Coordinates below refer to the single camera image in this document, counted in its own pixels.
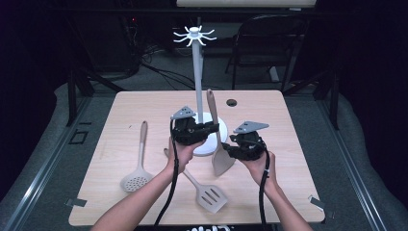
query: gray gripper jaw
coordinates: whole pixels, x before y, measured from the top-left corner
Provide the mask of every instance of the gray gripper jaw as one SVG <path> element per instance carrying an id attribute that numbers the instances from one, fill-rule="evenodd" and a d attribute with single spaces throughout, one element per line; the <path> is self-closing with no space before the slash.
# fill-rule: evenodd
<path id="1" fill-rule="evenodd" d="M 186 117 L 193 117 L 195 116 L 195 112 L 189 108 L 189 106 L 184 106 L 180 109 L 177 113 L 172 115 L 171 119 L 179 119 L 179 118 L 186 118 Z"/>
<path id="2" fill-rule="evenodd" d="M 238 128 L 234 130 L 234 133 L 245 134 L 268 127 L 269 125 L 266 123 L 245 121 L 243 124 L 241 124 Z"/>

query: forearm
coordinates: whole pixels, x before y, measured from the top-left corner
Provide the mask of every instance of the forearm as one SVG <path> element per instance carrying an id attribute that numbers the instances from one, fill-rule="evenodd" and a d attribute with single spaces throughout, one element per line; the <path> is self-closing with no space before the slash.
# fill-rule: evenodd
<path id="1" fill-rule="evenodd" d="M 165 168 L 148 184 L 117 202 L 93 225 L 92 231 L 134 230 L 171 183 L 172 174 L 172 169 Z"/>
<path id="2" fill-rule="evenodd" d="M 285 231 L 312 230 L 310 225 L 294 208 L 292 203 L 285 196 L 284 192 L 277 185 L 277 183 L 267 181 L 265 187 L 265 194 L 267 195 L 269 201 L 275 208 L 276 214 L 278 215 L 279 220 Z"/>

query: human arm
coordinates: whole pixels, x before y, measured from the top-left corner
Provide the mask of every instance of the human arm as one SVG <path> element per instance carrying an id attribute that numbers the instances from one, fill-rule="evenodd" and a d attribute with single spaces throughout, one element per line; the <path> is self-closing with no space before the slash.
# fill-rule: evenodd
<path id="1" fill-rule="evenodd" d="M 190 146 L 176 143 L 179 170 L 184 171 L 186 164 L 192 159 L 192 152 L 203 142 Z M 151 181 L 135 192 L 117 202 L 92 227 L 92 231 L 99 230 L 134 230 L 152 205 L 171 183 L 174 171 L 174 151 L 172 142 L 168 142 L 169 158 L 165 168 Z"/>
<path id="2" fill-rule="evenodd" d="M 303 231 L 312 230 L 310 225 L 301 216 L 301 214 L 294 208 L 289 199 L 285 196 L 282 189 L 279 187 L 276 180 L 275 170 L 275 155 L 269 152 L 270 165 L 269 165 L 269 178 L 265 183 L 265 195 L 269 199 L 275 208 L 276 214 L 285 231 Z M 248 168 L 254 181 L 260 185 L 262 175 L 265 171 L 265 163 L 267 160 L 267 153 L 264 152 L 260 159 L 255 161 L 242 161 L 242 163 Z"/>

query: slotted spatula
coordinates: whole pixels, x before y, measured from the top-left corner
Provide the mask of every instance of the slotted spatula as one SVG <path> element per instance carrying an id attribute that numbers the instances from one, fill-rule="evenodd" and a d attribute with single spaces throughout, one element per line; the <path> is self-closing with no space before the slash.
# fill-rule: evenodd
<path id="1" fill-rule="evenodd" d="M 168 149 L 164 150 L 166 156 L 168 157 Z M 222 192 L 222 190 L 215 185 L 201 185 L 199 184 L 194 177 L 187 171 L 185 168 L 183 173 L 187 178 L 194 184 L 196 188 L 196 201 L 207 211 L 215 214 L 218 212 L 222 206 L 228 202 L 228 198 Z"/>

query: spatula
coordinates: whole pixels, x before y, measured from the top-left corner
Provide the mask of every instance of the spatula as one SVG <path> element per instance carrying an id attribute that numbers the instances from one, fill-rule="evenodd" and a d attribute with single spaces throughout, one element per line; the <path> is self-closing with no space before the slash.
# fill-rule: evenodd
<path id="1" fill-rule="evenodd" d="M 166 156 L 168 157 L 168 149 L 164 150 Z M 196 188 L 196 201 L 207 211 L 215 214 L 218 212 L 224 204 L 228 202 L 228 198 L 222 192 L 222 190 L 215 185 L 201 185 L 199 184 L 194 177 L 187 171 L 185 168 L 183 174 L 194 184 Z"/>
<path id="2" fill-rule="evenodd" d="M 214 98 L 214 93 L 212 90 L 207 90 L 207 102 L 210 108 L 211 117 L 213 118 L 213 123 L 218 123 L 217 105 L 216 99 Z M 217 148 L 213 154 L 213 168 L 216 176 L 220 176 L 222 173 L 227 171 L 234 163 L 235 158 L 231 158 L 228 152 L 222 148 L 221 135 L 219 131 L 217 132 Z"/>

